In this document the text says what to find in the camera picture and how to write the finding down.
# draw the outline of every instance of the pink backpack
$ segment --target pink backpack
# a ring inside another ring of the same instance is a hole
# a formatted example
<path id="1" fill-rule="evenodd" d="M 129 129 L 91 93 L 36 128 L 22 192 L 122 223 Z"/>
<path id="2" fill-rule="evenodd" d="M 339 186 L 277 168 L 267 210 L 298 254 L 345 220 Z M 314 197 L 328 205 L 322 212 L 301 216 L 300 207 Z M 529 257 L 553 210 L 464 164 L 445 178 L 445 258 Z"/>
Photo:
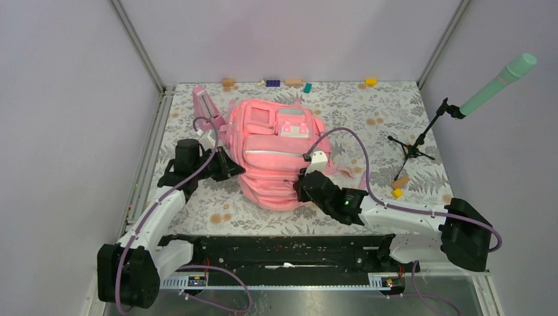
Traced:
<path id="1" fill-rule="evenodd" d="M 204 92 L 202 87 L 194 90 L 196 115 L 208 115 L 220 121 L 222 118 L 207 92 L 205 97 L 200 96 Z M 322 120 L 303 109 L 300 100 L 294 105 L 284 105 L 248 99 L 237 106 L 231 101 L 227 118 L 220 125 L 219 137 L 228 146 L 231 159 L 246 169 L 239 177 L 244 195 L 261 207 L 275 211 L 292 211 L 305 205 L 298 202 L 293 183 L 298 180 L 300 169 L 310 164 L 302 155 L 326 132 Z M 317 148 L 329 157 L 328 138 Z M 333 170 L 330 161 L 326 171 Z"/>

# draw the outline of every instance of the black tripod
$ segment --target black tripod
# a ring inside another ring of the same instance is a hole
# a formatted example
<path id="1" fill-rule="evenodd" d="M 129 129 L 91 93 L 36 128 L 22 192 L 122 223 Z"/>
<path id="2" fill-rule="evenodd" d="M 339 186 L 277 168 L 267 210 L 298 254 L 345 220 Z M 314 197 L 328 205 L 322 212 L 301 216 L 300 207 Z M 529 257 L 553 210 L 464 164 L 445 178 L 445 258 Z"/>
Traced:
<path id="1" fill-rule="evenodd" d="M 465 118 L 465 115 L 461 114 L 461 112 L 459 111 L 459 107 L 456 106 L 456 105 L 447 104 L 447 98 L 445 98 L 444 101 L 442 101 L 442 105 L 440 105 L 440 107 L 438 107 L 438 110 L 436 110 L 436 116 L 432 119 L 430 124 L 426 127 L 426 130 L 424 130 L 424 132 L 422 132 L 420 135 L 418 135 L 417 140 L 415 141 L 415 143 L 413 145 L 404 144 L 404 143 L 400 142 L 399 140 L 397 140 L 397 139 L 395 139 L 391 136 L 388 136 L 389 140 L 391 140 L 392 142 L 396 142 L 399 145 L 401 145 L 403 153 L 405 154 L 405 160 L 403 160 L 403 165 L 401 166 L 399 172 L 397 172 L 393 181 L 395 181 L 395 180 L 397 180 L 397 178 L 399 178 L 399 174 L 403 170 L 403 167 L 405 166 L 405 163 L 407 163 L 407 160 L 409 160 L 409 158 L 417 158 L 417 157 L 423 157 L 424 156 L 424 157 L 426 157 L 430 160 L 435 160 L 436 159 L 432 156 L 429 156 L 429 155 L 421 152 L 419 150 L 419 145 L 424 145 L 424 139 L 426 138 L 426 133 L 428 133 L 428 131 L 432 128 L 432 125 L 434 125 L 434 123 L 436 122 L 438 117 L 444 115 L 444 113 L 448 113 L 448 114 L 451 115 L 451 117 L 456 118 L 456 119 L 460 119 L 460 120 Z"/>

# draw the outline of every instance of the gray floor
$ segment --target gray floor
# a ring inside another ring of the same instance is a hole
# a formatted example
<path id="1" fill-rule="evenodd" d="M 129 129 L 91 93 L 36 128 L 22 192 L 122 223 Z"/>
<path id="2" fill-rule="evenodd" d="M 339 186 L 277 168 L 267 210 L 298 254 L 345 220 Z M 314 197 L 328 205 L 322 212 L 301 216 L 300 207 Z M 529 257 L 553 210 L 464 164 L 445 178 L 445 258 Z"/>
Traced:
<path id="1" fill-rule="evenodd" d="M 407 277 L 405 293 L 414 293 L 411 278 Z M 428 276 L 417 277 L 417 285 L 424 294 L 435 294 L 453 302 L 462 315 L 482 315 L 471 281 L 465 276 Z M 344 316 L 344 315 L 413 315 L 431 316 L 431 312 L 419 298 L 402 298 L 387 300 L 379 292 L 364 291 L 299 291 L 273 290 L 251 291 L 254 308 L 246 315 L 250 316 Z M 242 291 L 205 291 L 200 297 L 227 304 L 231 307 L 243 307 L 246 303 Z M 446 315 L 456 315 L 445 304 L 433 302 L 434 306 Z M 114 304 L 109 304 L 105 316 L 120 315 Z M 228 316 L 234 315 L 213 306 L 192 300 L 185 301 L 177 291 L 161 291 L 157 301 L 149 309 L 135 309 L 131 316 Z"/>

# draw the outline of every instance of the gray wall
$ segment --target gray wall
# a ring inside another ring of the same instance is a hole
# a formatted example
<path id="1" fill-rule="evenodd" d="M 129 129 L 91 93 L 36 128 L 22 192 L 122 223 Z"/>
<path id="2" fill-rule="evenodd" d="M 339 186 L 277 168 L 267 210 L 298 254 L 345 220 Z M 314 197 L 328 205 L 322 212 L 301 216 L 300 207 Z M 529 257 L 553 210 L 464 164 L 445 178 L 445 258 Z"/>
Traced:
<path id="1" fill-rule="evenodd" d="M 558 168 L 558 1 L 474 1 L 423 89 L 431 115 L 463 104 L 510 60 L 538 66 L 462 121 L 434 131 L 455 195 L 502 233 L 490 256 L 506 316 L 555 315 Z"/>
<path id="2" fill-rule="evenodd" d="M 167 84 L 418 80 L 459 0 L 123 0 Z"/>
<path id="3" fill-rule="evenodd" d="M 2 1 L 0 43 L 0 315 L 79 315 L 157 93 L 108 1 Z"/>

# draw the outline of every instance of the leaf pattern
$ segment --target leaf pattern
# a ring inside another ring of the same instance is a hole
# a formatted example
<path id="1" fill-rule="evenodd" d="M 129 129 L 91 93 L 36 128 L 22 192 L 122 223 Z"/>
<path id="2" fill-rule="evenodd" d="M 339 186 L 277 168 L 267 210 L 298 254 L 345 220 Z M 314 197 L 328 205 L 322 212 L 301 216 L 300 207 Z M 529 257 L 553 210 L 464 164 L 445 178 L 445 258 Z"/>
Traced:
<path id="1" fill-rule="evenodd" d="M 414 82 L 379 82 L 362 89 L 358 82 L 313 83 L 310 93 L 302 88 L 266 88 L 257 83 L 237 84 L 229 92 L 221 84 L 178 84 L 165 126 L 163 142 L 157 156 L 149 199 L 153 198 L 158 179 L 167 162 L 174 158 L 178 140 L 197 138 L 191 129 L 193 120 L 192 90 L 204 86 L 223 115 L 232 99 L 259 98 L 284 104 L 302 99 L 302 106 L 312 110 L 328 128 L 345 126 L 354 130 L 365 144 L 370 157 L 370 185 L 380 197 L 390 198 L 390 184 L 403 162 L 401 147 L 387 140 L 393 136 L 412 143 L 428 124 L 422 99 Z M 346 132 L 333 133 L 331 159 L 336 166 L 350 168 L 354 178 L 335 174 L 330 178 L 341 187 L 356 188 L 365 171 L 359 144 Z M 400 198 L 417 203 L 444 203 L 452 196 L 440 152 L 429 134 L 421 147 L 436 158 L 410 160 L 402 174 L 411 177 Z M 389 234 L 404 232 L 386 226 L 345 226 L 326 216 L 315 205 L 291 212 L 261 209 L 241 192 L 236 179 L 201 181 L 188 204 L 168 226 L 169 234 L 194 235 L 299 235 L 299 234 Z"/>

